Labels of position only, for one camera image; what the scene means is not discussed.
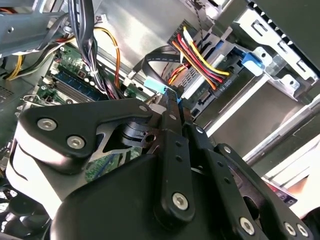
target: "blue tab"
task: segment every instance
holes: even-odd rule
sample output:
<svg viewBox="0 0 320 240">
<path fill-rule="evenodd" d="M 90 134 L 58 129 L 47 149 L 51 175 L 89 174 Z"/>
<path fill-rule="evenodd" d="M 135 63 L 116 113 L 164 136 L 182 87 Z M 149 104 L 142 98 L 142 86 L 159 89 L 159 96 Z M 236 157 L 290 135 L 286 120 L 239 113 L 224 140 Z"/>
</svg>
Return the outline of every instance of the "blue tab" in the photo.
<svg viewBox="0 0 320 240">
<path fill-rule="evenodd" d="M 167 86 L 164 85 L 163 83 L 155 80 L 154 78 L 147 76 L 144 84 L 143 84 L 146 88 L 152 89 L 158 93 L 161 94 L 165 94 L 166 90 L 167 90 Z"/>
<path fill-rule="evenodd" d="M 255 55 L 253 55 L 251 52 L 247 53 L 244 56 L 241 63 L 255 76 L 260 76 L 264 72 L 265 66 L 263 65 L 262 61 L 259 58 L 257 58 Z"/>
</svg>

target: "black plastic bracket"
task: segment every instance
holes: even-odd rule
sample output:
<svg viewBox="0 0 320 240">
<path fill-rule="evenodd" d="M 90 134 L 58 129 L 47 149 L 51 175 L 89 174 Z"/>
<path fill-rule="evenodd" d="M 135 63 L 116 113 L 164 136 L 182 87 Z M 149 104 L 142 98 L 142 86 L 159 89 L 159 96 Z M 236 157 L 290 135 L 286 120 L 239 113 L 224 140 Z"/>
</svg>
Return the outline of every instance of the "black plastic bracket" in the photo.
<svg viewBox="0 0 320 240">
<path fill-rule="evenodd" d="M 74 174 L 83 169 L 96 150 L 100 125 L 111 124 L 114 130 L 125 123 L 147 123 L 152 115 L 145 103 L 134 98 L 30 108 L 19 118 L 16 138 L 29 155 L 59 172 Z M 39 128 L 40 119 L 53 120 L 56 128 Z M 84 146 L 70 147 L 67 139 L 71 136 L 82 138 Z"/>
<path fill-rule="evenodd" d="M 177 97 L 167 91 L 167 110 L 162 114 L 161 130 L 149 153 L 158 157 L 154 213 L 167 229 L 190 223 L 195 201 L 189 155 L 189 141 L 182 136 Z"/>
<path fill-rule="evenodd" d="M 302 226 L 308 233 L 308 239 L 313 235 L 287 205 L 272 192 L 267 184 L 247 165 L 247 163 L 229 145 L 218 144 L 215 151 L 227 160 L 227 164 L 240 176 L 243 188 L 240 192 L 249 195 L 259 210 L 259 220 L 264 233 L 269 239 L 306 239 L 298 228 Z"/>
<path fill-rule="evenodd" d="M 191 159 L 197 160 L 193 164 L 203 167 L 212 186 L 208 190 L 216 192 L 215 201 L 220 204 L 216 206 L 216 211 L 219 216 L 224 216 L 220 219 L 223 234 L 230 239 L 267 240 L 253 220 L 225 158 L 213 151 L 206 132 L 194 124 L 186 124 L 184 128 L 190 141 Z M 250 234 L 244 230 L 244 223 L 250 223 Z"/>
</svg>

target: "screw head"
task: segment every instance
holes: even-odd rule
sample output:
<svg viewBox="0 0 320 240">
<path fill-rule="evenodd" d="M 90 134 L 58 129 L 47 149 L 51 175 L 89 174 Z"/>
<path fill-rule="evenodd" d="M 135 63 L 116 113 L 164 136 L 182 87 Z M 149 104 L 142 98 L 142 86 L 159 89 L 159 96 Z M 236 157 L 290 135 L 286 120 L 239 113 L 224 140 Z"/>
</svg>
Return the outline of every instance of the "screw head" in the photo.
<svg viewBox="0 0 320 240">
<path fill-rule="evenodd" d="M 85 146 L 85 141 L 79 136 L 69 137 L 66 143 L 70 148 L 73 148 L 73 149 L 82 149 Z"/>
<path fill-rule="evenodd" d="M 172 196 L 172 201 L 173 201 L 173 204 L 178 209 L 183 210 L 183 211 L 188 209 L 189 203 L 188 203 L 187 198 L 183 194 L 176 192 Z"/>
<path fill-rule="evenodd" d="M 290 235 L 292 235 L 292 236 L 297 235 L 296 230 L 289 223 L 285 222 L 284 227 L 288 231 L 288 233 L 290 233 Z"/>
<path fill-rule="evenodd" d="M 241 217 L 240 218 L 240 225 L 241 227 L 243 228 L 243 230 L 245 230 L 245 232 L 249 235 L 253 235 L 255 234 L 255 228 L 254 226 L 252 225 L 252 223 L 246 219 L 245 217 Z"/>
<path fill-rule="evenodd" d="M 37 125 L 40 129 L 45 131 L 52 131 L 57 128 L 57 124 L 55 121 L 49 118 L 42 118 L 37 122 Z"/>
<path fill-rule="evenodd" d="M 302 226 L 300 225 L 299 223 L 296 225 L 300 231 L 300 233 L 305 236 L 306 238 L 309 237 L 309 233 L 307 232 L 307 230 Z"/>
<path fill-rule="evenodd" d="M 172 118 L 173 120 L 177 120 L 177 118 L 176 118 L 176 116 L 175 116 L 175 115 L 170 114 L 169 116 L 170 116 L 170 118 Z"/>
<path fill-rule="evenodd" d="M 201 127 L 199 127 L 199 126 L 196 126 L 195 129 L 196 129 L 199 133 L 201 133 L 201 134 L 204 133 L 204 131 L 203 131 L 203 130 L 201 129 Z"/>
<path fill-rule="evenodd" d="M 230 148 L 228 148 L 227 146 L 224 146 L 224 148 L 223 148 L 228 154 L 230 154 L 231 153 L 231 149 Z"/>
<path fill-rule="evenodd" d="M 148 112 L 148 109 L 145 106 L 140 105 L 139 108 L 144 112 Z"/>
</svg>

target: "cable tie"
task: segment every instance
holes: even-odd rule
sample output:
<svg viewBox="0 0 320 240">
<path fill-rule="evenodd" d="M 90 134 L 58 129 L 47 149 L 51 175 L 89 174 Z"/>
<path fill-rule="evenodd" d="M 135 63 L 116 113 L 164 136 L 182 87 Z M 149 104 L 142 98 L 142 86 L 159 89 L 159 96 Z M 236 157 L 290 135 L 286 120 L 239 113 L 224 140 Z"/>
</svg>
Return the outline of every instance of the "cable tie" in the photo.
<svg viewBox="0 0 320 240">
<path fill-rule="evenodd" d="M 95 71 L 91 71 L 90 73 L 93 74 L 93 75 L 97 75 L 99 73 L 99 71 L 95 70 Z"/>
</svg>

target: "red wire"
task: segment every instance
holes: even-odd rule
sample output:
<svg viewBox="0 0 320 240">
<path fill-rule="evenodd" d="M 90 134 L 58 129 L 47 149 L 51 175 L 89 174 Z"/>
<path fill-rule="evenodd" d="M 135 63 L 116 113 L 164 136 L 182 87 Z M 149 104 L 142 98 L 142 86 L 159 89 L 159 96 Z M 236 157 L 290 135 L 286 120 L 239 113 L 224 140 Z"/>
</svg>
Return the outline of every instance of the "red wire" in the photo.
<svg viewBox="0 0 320 240">
<path fill-rule="evenodd" d="M 210 77 L 214 78 L 215 80 L 217 80 L 219 83 L 223 83 L 223 80 L 212 74 L 211 72 L 209 72 L 207 69 L 205 69 L 202 64 L 200 63 L 200 61 L 196 58 L 196 56 L 190 51 L 190 49 L 187 47 L 187 45 L 182 41 L 181 35 L 178 34 L 178 42 L 181 44 L 181 46 L 183 47 L 183 49 L 190 55 L 190 57 L 193 59 L 193 61 L 196 62 L 196 64 L 199 66 L 199 68 L 201 68 L 202 71 L 204 71 L 207 75 L 209 75 Z"/>
</svg>

